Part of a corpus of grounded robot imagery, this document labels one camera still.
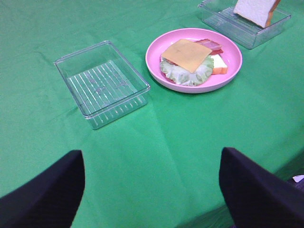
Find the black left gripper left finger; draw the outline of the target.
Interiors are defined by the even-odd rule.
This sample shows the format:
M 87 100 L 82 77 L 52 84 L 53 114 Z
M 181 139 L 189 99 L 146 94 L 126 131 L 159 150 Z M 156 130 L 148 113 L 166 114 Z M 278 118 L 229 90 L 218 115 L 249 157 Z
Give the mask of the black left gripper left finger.
M 81 150 L 68 152 L 42 173 L 1 197 L 2 228 L 69 228 L 85 189 Z

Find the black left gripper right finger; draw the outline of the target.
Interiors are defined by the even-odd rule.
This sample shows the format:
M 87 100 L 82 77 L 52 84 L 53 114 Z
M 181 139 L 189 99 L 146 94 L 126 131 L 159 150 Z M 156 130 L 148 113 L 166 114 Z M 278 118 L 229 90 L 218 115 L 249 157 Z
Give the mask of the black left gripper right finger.
M 237 149 L 225 147 L 219 186 L 235 228 L 304 226 L 304 179 L 283 181 Z

